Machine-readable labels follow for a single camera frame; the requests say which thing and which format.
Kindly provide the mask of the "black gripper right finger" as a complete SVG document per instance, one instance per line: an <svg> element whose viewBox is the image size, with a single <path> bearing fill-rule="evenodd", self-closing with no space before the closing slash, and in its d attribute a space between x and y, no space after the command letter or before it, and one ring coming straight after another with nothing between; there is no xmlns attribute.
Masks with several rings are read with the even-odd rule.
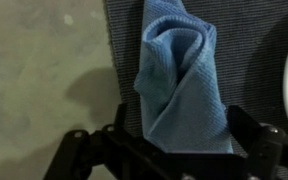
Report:
<svg viewBox="0 0 288 180"><path fill-rule="evenodd" d="M244 180L281 180L279 166L288 169L288 134L281 128L262 125L239 106L229 106L228 126L231 134L247 153Z"/></svg>

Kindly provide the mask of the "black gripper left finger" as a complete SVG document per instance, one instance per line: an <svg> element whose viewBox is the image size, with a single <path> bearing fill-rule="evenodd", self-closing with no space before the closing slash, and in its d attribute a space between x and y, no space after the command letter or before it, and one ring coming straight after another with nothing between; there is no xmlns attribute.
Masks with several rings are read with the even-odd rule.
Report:
<svg viewBox="0 0 288 180"><path fill-rule="evenodd" d="M134 138L124 129L127 105L120 104L115 120L90 134L67 132L43 180L87 180L95 166L104 165L117 180L140 180L141 170L130 150Z"/></svg>

